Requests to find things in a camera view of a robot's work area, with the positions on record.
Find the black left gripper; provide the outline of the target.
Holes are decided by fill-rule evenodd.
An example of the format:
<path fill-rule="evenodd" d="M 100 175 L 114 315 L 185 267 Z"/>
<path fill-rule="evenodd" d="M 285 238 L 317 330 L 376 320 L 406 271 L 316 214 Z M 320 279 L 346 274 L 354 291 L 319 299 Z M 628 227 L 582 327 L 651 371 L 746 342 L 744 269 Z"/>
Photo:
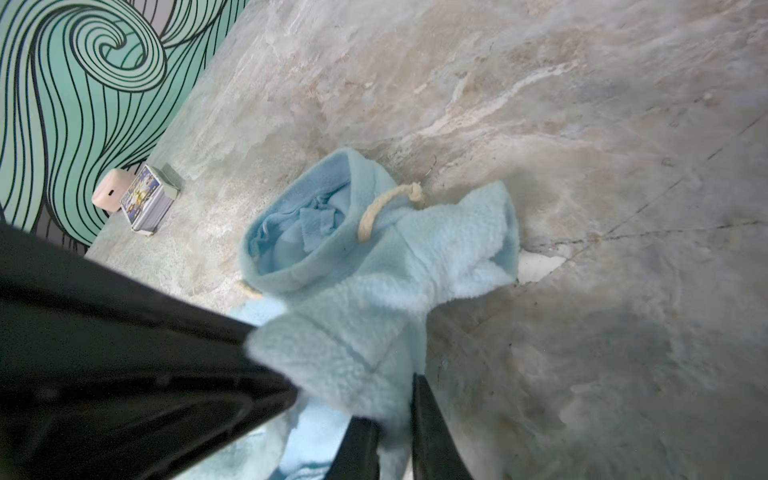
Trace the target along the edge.
<path fill-rule="evenodd" d="M 291 407 L 250 327 L 1 229 L 1 475 L 169 479 Z"/>

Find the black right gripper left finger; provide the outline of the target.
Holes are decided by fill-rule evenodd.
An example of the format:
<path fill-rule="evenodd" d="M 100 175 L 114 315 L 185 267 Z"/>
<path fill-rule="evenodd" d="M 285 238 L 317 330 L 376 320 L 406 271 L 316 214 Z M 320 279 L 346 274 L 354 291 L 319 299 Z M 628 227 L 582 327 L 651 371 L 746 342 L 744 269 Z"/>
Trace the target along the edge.
<path fill-rule="evenodd" d="M 368 419 L 353 417 L 326 480 L 378 480 L 380 429 Z"/>

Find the light blue fleece hoodie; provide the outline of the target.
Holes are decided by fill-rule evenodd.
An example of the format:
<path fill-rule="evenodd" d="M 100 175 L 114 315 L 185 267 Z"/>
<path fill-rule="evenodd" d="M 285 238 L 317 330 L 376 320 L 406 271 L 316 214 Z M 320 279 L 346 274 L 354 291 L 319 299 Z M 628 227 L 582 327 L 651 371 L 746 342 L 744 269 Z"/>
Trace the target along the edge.
<path fill-rule="evenodd" d="M 249 227 L 238 261 L 259 298 L 233 316 L 252 326 L 248 358 L 285 376 L 299 396 L 186 478 L 321 479 L 356 417 L 380 428 L 381 477 L 405 475 L 429 313 L 513 284 L 520 251 L 502 182 L 454 204 L 425 208 L 421 194 L 344 148 Z"/>

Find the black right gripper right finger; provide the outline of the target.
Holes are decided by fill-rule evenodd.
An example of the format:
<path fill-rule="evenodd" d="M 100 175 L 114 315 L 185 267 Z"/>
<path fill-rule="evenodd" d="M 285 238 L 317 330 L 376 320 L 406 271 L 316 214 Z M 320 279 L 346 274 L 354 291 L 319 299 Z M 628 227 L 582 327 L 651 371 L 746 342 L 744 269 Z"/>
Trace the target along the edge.
<path fill-rule="evenodd" d="M 415 480 L 472 480 L 425 376 L 413 376 L 412 468 Z"/>

